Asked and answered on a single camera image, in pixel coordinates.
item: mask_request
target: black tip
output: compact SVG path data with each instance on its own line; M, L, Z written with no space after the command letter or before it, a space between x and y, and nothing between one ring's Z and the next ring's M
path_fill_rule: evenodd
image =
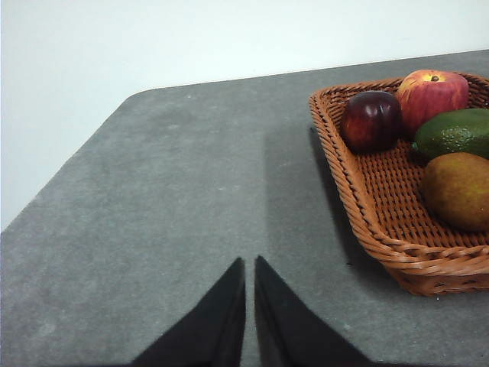
M264 367L370 365L309 310L261 256L255 262L255 309Z
M132 366L239 366L245 329L245 263L237 258L200 302Z

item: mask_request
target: dark red apple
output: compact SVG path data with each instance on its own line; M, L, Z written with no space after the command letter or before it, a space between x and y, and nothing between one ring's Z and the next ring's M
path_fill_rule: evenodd
M403 113L404 134L413 140L418 128L432 117L467 105L468 82L448 71L417 70L404 78L396 97Z
M401 133L400 104L389 92L360 92L346 103L339 128L354 153L390 149Z

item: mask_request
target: gray felt surface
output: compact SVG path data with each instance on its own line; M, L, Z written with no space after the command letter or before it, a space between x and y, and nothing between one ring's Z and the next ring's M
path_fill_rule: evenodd
M129 97L2 233L2 365L128 362L237 257L242 366L260 365L263 255L376 361L489 365L489 292L416 297L352 235L311 131L308 96L434 68L489 76L489 50Z

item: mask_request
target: wicker basket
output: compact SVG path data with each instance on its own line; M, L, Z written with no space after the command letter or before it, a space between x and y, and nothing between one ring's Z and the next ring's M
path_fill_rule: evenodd
M489 80L469 82L468 107L489 108ZM309 106L322 148L354 234L413 294L489 290L489 232L463 232L429 213L419 183L426 162L407 141L373 154L352 154L337 127L345 103L365 90L395 92L403 78L331 86L313 93Z

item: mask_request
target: basket rim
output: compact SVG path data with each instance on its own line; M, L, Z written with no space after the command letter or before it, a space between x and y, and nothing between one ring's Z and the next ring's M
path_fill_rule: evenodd
M487 85L489 89L489 79L470 73L452 72ZM313 122L318 130L319 140L353 232L365 251L386 268L407 274L430 276L489 274L489 245L432 247L389 237L380 230L380 227L376 226L378 221L371 217L368 203L362 195L358 194L358 188L351 181L350 167L347 160L344 159L342 151L338 149L335 134L332 131L335 129L334 123L321 109L321 97L334 89L362 90L372 85L375 85L377 89L381 89L383 86L395 86L400 84L403 78L404 76L398 76L382 80L328 86L316 90L309 97L309 109L313 115ZM438 258L422 259L416 256L416 252L419 250L436 254Z

